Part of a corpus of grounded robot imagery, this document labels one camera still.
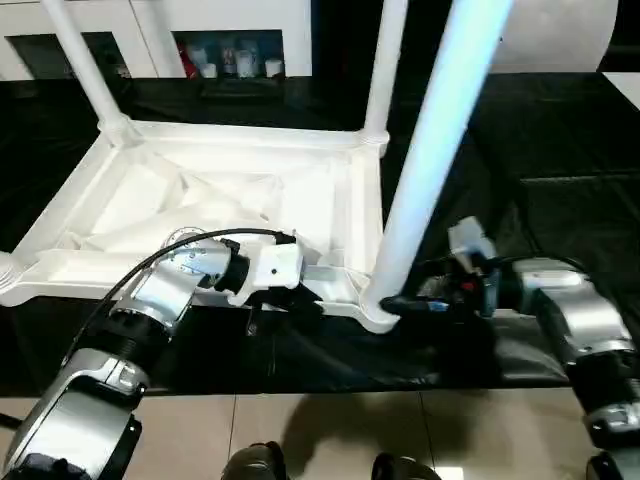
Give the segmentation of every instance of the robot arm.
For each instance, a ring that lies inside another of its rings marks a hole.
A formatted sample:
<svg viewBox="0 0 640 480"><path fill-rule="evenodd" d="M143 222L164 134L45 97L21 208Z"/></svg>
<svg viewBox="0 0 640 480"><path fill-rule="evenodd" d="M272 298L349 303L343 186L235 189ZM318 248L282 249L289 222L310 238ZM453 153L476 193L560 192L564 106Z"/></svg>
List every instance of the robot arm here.
<svg viewBox="0 0 640 480"><path fill-rule="evenodd" d="M640 478L638 352L617 308L586 274L549 258L502 268L500 303L535 315L562 364L591 441L603 450L588 478Z"/></svg>
<svg viewBox="0 0 640 480"><path fill-rule="evenodd" d="M569 260L496 257L473 218L449 230L449 243L452 256L427 278L426 297L391 297L382 306L436 313L455 304L487 318L498 307L535 316L603 450L588 478L640 478L640 364L615 305Z"/></svg>
<svg viewBox="0 0 640 480"><path fill-rule="evenodd" d="M172 245L200 230L181 229ZM295 243L254 248L204 239L176 248L135 277L105 321L94 322L16 432L5 478L119 480L141 434L133 411L196 289L214 288L242 305L258 290L299 286Z"/></svg>

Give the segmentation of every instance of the white plastic bracket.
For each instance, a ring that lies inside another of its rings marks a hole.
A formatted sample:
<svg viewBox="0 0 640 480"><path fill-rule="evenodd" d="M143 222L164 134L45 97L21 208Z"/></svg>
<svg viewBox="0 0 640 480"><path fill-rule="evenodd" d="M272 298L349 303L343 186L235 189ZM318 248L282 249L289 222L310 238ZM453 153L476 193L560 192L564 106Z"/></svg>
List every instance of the white plastic bracket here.
<svg viewBox="0 0 640 480"><path fill-rule="evenodd" d="M249 272L236 295L229 295L229 305L244 305L252 293L270 287L292 289L300 283L303 255L298 244L255 246L241 252L249 257Z"/></svg>

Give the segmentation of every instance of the black countertop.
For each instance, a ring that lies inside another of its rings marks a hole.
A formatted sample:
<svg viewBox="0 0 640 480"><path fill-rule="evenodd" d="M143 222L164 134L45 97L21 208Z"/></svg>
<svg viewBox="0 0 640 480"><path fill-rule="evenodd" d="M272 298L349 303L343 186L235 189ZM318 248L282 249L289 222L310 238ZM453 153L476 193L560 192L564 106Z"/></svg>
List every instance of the black countertop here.
<svg viewBox="0 0 640 480"><path fill-rule="evenodd" d="M242 86L188 80L111 85L138 120L358 129L366 95L289 79ZM423 94L398 82L382 160L390 206ZM71 81L0 85L0 249L11 251L97 136ZM640 163L636 108L600 74L490 76L418 261L446 251L446 229L476 215L505 255L532 243L577 258L617 292L633 333L640 319ZM411 288L412 276L407 288ZM0 395L37 395L55 375L93 302L35 298L0 310ZM504 317L401 321L388 335L357 322L319 325L265 315L245 335L246 311L194 308L154 376L161 393L337 392L565 385L534 321Z"/></svg>

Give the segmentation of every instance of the black cable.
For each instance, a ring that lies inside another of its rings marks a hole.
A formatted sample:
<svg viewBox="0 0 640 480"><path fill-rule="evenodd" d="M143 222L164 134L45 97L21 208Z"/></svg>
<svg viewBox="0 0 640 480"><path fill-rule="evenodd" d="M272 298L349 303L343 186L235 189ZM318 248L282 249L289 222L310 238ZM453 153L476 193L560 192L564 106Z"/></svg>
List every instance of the black cable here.
<svg viewBox="0 0 640 480"><path fill-rule="evenodd" d="M172 252L173 250L176 250L177 248L183 247L190 243L198 242L200 240L206 240L208 238L219 237L222 235L235 235L235 234L270 235L275 237L276 243L286 243L286 242L292 242L292 241L295 242L295 237L293 237L292 235L287 235L284 232L278 232L276 230L269 230L266 228L227 228L223 230L214 230L211 232L198 233L196 235L193 235L192 237L185 238L169 246L161 248L154 254L149 255L147 258L142 260L135 267L133 267L124 277L118 280L118 282L116 282L116 284L111 288L111 290L109 290L107 294L102 298L102 300L100 300L96 308L91 312L91 314L89 314L87 319L84 321L82 327L80 327L80 330L78 331L76 336L73 338L73 341L71 342L71 346L67 350L67 353L64 356L64 359L62 360L62 366L64 366L71 358L71 355L73 354L73 351L78 341L80 340L82 335L86 332L87 328L89 327L93 319L102 311L102 309L109 303L109 301L111 301L113 296L116 293L118 293L136 274L138 274L145 268L150 267L151 264L153 264L153 262L165 256L166 254Z"/></svg>

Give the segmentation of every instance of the black tablecloth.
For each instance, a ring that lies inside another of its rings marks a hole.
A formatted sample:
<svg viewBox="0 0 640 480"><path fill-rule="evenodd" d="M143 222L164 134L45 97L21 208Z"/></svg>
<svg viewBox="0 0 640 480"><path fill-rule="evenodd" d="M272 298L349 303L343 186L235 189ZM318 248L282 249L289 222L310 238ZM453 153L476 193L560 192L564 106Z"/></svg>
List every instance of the black tablecloth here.
<svg viewBox="0 0 640 480"><path fill-rule="evenodd" d="M255 92L234 84L134 80L111 85L134 119L357 129L366 95L289 79ZM402 79L382 160L385 214L424 90ZM0 85L0 249L11 251L97 135L71 81ZM446 229L476 215L505 255L577 258L640 318L640 115L600 74L489 77L418 260L446 252ZM419 275L413 275L410 288ZM36 395L93 302L36 298L0 310L0 395ZM194 308L156 372L157 392L335 392L565 385L534 321L402 321L376 336L355 321L269 314L245 335L247 312Z"/></svg>

